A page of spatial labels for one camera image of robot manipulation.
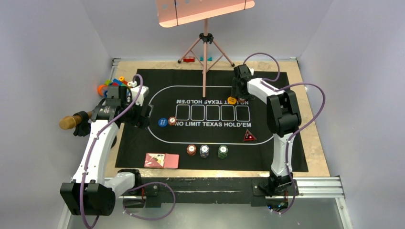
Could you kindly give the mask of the single red poker chip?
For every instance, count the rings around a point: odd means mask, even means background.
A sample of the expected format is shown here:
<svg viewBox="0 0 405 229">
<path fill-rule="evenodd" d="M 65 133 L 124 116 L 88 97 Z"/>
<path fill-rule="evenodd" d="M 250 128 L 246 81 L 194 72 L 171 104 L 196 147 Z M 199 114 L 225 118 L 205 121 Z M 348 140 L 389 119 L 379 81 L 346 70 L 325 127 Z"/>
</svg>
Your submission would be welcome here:
<svg viewBox="0 0 405 229">
<path fill-rule="evenodd" d="M 168 124 L 170 126 L 176 125 L 176 123 L 177 123 L 177 119 L 174 116 L 171 116 L 168 118 Z"/>
</svg>

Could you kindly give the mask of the yellow big blind button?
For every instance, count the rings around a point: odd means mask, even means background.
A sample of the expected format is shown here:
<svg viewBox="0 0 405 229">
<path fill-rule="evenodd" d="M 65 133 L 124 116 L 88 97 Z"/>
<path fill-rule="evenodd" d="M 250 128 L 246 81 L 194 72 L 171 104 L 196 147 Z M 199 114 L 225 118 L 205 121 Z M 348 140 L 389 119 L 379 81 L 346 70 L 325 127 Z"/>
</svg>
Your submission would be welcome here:
<svg viewBox="0 0 405 229">
<path fill-rule="evenodd" d="M 235 105 L 235 104 L 237 104 L 238 99 L 237 99 L 237 98 L 234 98 L 234 97 L 229 96 L 229 97 L 227 98 L 227 102 L 228 102 L 229 104 L 231 104 L 231 105 Z"/>
</svg>

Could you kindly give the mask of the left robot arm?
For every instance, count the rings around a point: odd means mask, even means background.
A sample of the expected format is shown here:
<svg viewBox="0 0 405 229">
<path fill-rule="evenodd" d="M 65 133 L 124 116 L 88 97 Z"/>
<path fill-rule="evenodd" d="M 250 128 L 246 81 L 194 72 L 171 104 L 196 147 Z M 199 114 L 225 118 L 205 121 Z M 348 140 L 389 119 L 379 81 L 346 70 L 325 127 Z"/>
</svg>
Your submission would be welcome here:
<svg viewBox="0 0 405 229">
<path fill-rule="evenodd" d="M 91 122 L 85 125 L 89 135 L 83 159 L 70 182 L 62 183 L 60 194 L 73 215 L 109 216 L 116 199 L 128 192 L 142 190 L 140 172 L 122 169 L 110 180 L 105 170 L 111 147 L 121 124 L 145 129 L 149 125 L 152 105 L 144 104 L 149 88 L 109 86 L 107 97 L 93 109 Z"/>
</svg>

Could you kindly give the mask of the black red all-in triangle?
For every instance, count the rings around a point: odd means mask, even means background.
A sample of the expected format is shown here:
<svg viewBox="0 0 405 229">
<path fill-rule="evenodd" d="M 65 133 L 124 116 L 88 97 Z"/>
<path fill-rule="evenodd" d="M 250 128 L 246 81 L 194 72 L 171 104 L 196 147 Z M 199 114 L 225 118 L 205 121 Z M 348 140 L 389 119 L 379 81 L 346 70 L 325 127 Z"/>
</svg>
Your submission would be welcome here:
<svg viewBox="0 0 405 229">
<path fill-rule="evenodd" d="M 257 138 L 248 130 L 246 129 L 245 135 L 244 135 L 244 141 L 256 141 Z"/>
</svg>

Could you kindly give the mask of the pink music stand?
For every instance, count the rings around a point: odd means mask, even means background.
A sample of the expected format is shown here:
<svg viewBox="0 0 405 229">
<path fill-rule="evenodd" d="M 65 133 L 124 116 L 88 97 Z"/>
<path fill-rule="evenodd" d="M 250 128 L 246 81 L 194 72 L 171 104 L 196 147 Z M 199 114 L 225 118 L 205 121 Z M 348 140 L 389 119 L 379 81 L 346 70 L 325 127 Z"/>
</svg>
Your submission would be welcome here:
<svg viewBox="0 0 405 229">
<path fill-rule="evenodd" d="M 206 99 L 207 73 L 223 57 L 234 67 L 235 63 L 219 46 L 214 36 L 209 33 L 209 19 L 250 9 L 255 6 L 254 0 L 157 0 L 155 1 L 159 25 L 163 28 L 176 27 L 196 21 L 203 21 L 203 32 L 186 50 L 186 52 L 177 60 L 182 63 L 183 58 L 192 54 L 195 58 L 197 55 L 193 48 L 199 43 L 203 43 L 203 60 L 198 62 L 202 69 L 202 98 Z M 208 45 L 214 46 L 221 53 L 220 57 L 211 65 L 208 65 Z"/>
</svg>

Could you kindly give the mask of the aluminium rail frame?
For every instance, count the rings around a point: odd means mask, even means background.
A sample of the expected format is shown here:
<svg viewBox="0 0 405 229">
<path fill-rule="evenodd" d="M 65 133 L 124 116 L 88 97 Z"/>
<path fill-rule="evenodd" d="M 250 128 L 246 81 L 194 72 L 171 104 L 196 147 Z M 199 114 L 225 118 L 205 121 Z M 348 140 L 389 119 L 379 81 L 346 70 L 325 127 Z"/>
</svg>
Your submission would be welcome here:
<svg viewBox="0 0 405 229">
<path fill-rule="evenodd" d="M 294 133 L 300 136 L 305 156 L 308 145 L 305 140 L 312 141 L 317 136 L 314 115 L 311 112 L 296 62 L 244 62 L 235 66 L 226 65 L 224 71 L 234 71 L 236 66 L 246 64 L 253 70 L 254 76 L 265 78 L 266 83 L 282 90 L 294 91 L 301 115 L 301 125 Z M 145 86 L 143 77 L 137 73 L 139 69 L 147 69 L 139 62 L 120 62 L 118 72 L 129 76 L 135 70 L 133 81 Z M 190 70 L 187 65 L 177 62 L 166 62 L 152 65 L 149 69 Z M 270 171 L 239 171 L 239 170 L 203 170 L 203 169 L 157 169 L 157 168 L 121 168 L 116 167 L 117 153 L 120 146 L 123 128 L 121 124 L 111 147 L 105 179 L 110 180 L 122 169 L 137 169 L 141 176 L 141 185 L 128 190 L 121 196 L 133 194 L 145 208 L 157 208 L 163 203 L 218 203 L 245 204 L 253 207 L 265 207 L 266 211 L 284 216 L 294 209 L 295 199 L 302 198 L 337 198 L 343 196 L 341 181 L 336 177 L 301 178 L 298 171 L 292 171 L 293 182 L 281 192 L 273 195 L 264 190 L 268 184 Z"/>
</svg>

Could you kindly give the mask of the red toy block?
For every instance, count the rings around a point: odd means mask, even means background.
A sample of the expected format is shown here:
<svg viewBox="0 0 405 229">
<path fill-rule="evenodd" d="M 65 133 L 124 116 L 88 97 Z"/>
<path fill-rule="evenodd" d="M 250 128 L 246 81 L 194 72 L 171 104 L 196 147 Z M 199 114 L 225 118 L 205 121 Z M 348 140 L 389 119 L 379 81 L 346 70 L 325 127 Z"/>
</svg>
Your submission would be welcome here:
<svg viewBox="0 0 405 229">
<path fill-rule="evenodd" d="M 194 56 L 186 56 L 183 58 L 183 62 L 195 62 Z"/>
</svg>

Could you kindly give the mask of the playing card deck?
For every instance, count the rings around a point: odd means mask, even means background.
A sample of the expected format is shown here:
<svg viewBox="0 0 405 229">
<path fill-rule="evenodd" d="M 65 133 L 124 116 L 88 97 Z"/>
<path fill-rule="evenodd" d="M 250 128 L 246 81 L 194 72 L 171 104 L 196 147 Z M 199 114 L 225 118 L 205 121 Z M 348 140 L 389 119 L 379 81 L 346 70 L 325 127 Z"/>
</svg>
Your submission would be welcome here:
<svg viewBox="0 0 405 229">
<path fill-rule="evenodd" d="M 157 169 L 177 169 L 180 156 L 177 154 L 146 153 L 144 167 Z"/>
</svg>

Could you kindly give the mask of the blue small blind button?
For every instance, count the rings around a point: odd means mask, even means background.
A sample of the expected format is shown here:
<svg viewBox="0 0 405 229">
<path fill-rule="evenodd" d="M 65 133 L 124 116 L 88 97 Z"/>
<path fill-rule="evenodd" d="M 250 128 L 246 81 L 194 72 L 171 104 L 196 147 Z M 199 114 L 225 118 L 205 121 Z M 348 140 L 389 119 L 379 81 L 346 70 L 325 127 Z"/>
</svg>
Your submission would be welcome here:
<svg viewBox="0 0 405 229">
<path fill-rule="evenodd" d="M 168 119 L 167 118 L 161 118 L 158 120 L 158 126 L 160 127 L 166 127 L 168 125 Z"/>
</svg>

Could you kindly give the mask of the colourful toy block stack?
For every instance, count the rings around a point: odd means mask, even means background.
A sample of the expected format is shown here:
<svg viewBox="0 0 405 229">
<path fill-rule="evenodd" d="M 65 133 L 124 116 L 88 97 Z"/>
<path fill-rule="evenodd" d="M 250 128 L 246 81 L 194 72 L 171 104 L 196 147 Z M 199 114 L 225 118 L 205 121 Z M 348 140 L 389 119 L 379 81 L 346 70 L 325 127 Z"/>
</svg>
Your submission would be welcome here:
<svg viewBox="0 0 405 229">
<path fill-rule="evenodd" d="M 113 80 L 105 80 L 104 82 L 105 85 L 109 86 L 126 86 L 130 87 L 131 82 L 128 82 L 125 80 L 125 77 L 121 76 L 118 79 L 113 79 Z"/>
</svg>

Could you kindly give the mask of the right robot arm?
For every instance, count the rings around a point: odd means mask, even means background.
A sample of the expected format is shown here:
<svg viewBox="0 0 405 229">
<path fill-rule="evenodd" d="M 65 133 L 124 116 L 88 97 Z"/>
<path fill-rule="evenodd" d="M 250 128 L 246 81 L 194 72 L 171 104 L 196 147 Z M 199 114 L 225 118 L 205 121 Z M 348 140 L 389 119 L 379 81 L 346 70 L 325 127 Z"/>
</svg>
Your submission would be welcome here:
<svg viewBox="0 0 405 229">
<path fill-rule="evenodd" d="M 231 97 L 250 100 L 258 98 L 266 104 L 266 123 L 273 135 L 274 150 L 268 184 L 264 190 L 280 194 L 293 182 L 292 148 L 294 133 L 301 125 L 301 115 L 294 91 L 278 89 L 265 78 L 254 76 L 253 70 L 242 64 L 234 68 Z"/>
</svg>

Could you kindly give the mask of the gold microphone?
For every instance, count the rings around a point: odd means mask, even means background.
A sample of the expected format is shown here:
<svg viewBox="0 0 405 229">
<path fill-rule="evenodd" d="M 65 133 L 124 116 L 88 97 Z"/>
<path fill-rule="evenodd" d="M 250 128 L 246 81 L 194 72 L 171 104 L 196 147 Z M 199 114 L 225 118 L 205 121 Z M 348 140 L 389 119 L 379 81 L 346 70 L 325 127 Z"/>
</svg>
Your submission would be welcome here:
<svg viewBox="0 0 405 229">
<path fill-rule="evenodd" d="M 59 121 L 59 127 L 63 130 L 75 128 L 77 125 L 81 124 L 83 120 L 90 119 L 91 116 L 91 111 L 81 111 L 74 115 L 66 116 Z"/>
</svg>

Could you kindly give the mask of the red poker chip stack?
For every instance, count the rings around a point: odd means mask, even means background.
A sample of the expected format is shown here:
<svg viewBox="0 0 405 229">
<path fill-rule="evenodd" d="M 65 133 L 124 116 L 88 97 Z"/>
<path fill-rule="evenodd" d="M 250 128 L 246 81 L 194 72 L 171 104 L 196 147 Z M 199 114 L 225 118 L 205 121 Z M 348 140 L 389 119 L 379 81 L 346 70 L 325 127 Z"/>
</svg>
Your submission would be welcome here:
<svg viewBox="0 0 405 229">
<path fill-rule="evenodd" d="M 190 144 L 187 146 L 186 152 L 189 156 L 193 156 L 196 154 L 196 146 L 194 144 Z"/>
</svg>

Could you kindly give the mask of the green poker chip stack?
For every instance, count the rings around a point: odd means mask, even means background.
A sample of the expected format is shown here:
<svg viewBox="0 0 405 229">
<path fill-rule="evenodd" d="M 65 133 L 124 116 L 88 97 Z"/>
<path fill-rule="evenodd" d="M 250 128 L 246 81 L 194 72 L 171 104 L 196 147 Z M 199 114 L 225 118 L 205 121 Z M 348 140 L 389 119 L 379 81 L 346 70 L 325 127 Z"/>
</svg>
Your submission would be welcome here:
<svg viewBox="0 0 405 229">
<path fill-rule="evenodd" d="M 228 147 L 225 145 L 220 145 L 218 148 L 218 157 L 220 159 L 225 159 L 228 155 Z"/>
</svg>

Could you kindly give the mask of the blue poker chip stack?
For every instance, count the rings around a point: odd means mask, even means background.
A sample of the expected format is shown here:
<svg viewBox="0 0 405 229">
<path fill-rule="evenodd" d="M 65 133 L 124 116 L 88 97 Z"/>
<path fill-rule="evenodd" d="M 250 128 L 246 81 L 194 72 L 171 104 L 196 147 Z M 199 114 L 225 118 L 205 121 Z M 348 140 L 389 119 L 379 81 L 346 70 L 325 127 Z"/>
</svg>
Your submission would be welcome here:
<svg viewBox="0 0 405 229">
<path fill-rule="evenodd" d="M 200 147 L 200 156 L 202 158 L 207 158 L 209 156 L 209 146 L 208 145 L 201 145 Z"/>
</svg>

